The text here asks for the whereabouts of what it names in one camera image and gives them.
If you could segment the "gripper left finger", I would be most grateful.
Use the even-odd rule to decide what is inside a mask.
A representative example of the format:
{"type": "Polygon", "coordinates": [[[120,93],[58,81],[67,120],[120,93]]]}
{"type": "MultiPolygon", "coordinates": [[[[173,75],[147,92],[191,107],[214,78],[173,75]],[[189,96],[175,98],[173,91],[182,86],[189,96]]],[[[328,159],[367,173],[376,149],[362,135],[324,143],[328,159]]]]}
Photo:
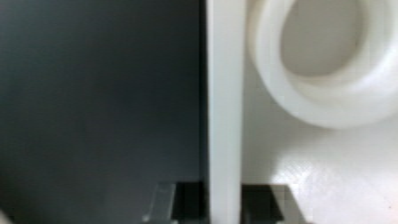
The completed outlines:
{"type": "Polygon", "coordinates": [[[143,224],[207,224],[200,182],[163,182],[156,185],[143,224]]]}

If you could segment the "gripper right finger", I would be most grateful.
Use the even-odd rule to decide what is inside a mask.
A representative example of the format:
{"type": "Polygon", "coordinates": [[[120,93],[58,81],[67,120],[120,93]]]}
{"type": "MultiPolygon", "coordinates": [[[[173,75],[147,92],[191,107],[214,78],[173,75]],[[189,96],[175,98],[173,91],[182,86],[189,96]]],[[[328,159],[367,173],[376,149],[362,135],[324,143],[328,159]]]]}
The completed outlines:
{"type": "Polygon", "coordinates": [[[285,185],[241,185],[239,224],[301,224],[301,212],[285,185]]]}

